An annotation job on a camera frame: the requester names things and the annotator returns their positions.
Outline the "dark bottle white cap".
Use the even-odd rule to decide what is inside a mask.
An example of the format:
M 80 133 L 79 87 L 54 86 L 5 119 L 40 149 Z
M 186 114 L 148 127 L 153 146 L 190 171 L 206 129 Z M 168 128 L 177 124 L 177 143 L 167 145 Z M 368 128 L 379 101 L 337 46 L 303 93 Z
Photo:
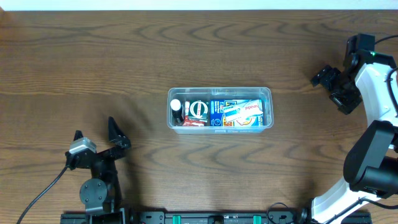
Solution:
M 175 123 L 179 126 L 182 125 L 184 122 L 184 108 L 181 101 L 178 99 L 173 99 L 170 102 L 170 109 Z

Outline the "red Panadol box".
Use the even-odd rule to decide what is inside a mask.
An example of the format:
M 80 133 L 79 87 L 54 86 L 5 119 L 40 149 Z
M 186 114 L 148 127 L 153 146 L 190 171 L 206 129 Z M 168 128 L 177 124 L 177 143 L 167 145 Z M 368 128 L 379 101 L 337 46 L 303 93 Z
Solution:
M 189 119 L 189 117 L 188 117 L 189 107 L 190 107 L 190 102 L 186 101 L 184 103 L 184 122 L 183 122 L 182 126 L 204 126 L 205 123 L 202 121 L 196 121 L 196 120 Z

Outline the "dark green round-label box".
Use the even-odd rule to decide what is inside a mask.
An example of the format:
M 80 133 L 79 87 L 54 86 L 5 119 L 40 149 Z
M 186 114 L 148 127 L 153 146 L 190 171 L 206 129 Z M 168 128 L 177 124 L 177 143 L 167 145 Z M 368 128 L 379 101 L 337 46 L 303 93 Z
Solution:
M 188 118 L 190 120 L 208 122 L 210 102 L 209 101 L 190 101 L 188 107 Z

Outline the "white green Panadol box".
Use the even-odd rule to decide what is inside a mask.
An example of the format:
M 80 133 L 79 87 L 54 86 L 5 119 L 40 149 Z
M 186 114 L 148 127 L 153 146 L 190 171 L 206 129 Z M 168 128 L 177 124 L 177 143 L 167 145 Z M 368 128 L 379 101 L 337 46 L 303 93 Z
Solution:
M 262 115 L 262 101 L 249 100 L 236 105 L 225 106 L 223 108 L 223 112 L 227 122 L 232 122 L 236 119 Z

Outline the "blue white medicine box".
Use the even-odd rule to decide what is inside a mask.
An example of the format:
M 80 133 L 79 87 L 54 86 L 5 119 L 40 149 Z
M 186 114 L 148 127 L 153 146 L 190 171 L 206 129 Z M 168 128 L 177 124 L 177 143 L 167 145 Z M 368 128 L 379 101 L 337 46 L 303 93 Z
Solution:
M 264 111 L 262 115 L 236 119 L 232 122 L 226 121 L 223 108 L 225 106 L 236 105 L 246 101 L 249 100 L 212 100 L 210 102 L 210 125 L 235 128 L 264 126 Z

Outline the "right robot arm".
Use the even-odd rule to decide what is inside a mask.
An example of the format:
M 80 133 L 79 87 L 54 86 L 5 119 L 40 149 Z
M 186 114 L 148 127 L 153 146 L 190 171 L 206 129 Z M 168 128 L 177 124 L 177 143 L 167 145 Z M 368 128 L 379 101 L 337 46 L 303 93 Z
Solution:
M 397 194 L 397 64 L 391 55 L 375 51 L 373 35 L 357 34 L 346 43 L 344 70 L 329 65 L 311 79 L 313 86 L 329 91 L 329 98 L 344 114 L 364 104 L 368 127 L 347 153 L 343 177 L 302 210 L 298 223 L 370 223 L 372 204 L 386 210 L 395 205 L 379 203 Z

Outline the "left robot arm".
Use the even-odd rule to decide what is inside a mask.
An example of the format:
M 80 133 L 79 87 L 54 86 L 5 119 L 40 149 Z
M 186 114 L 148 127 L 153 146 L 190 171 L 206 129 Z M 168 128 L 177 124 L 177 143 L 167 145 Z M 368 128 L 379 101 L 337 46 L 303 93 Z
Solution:
M 77 130 L 69 151 L 65 153 L 67 168 L 89 169 L 91 172 L 91 179 L 80 189 L 80 200 L 88 214 L 111 213 L 121 203 L 122 194 L 115 161 L 126 156 L 131 142 L 111 116 L 108 118 L 108 138 L 114 146 L 97 152 L 96 144 Z

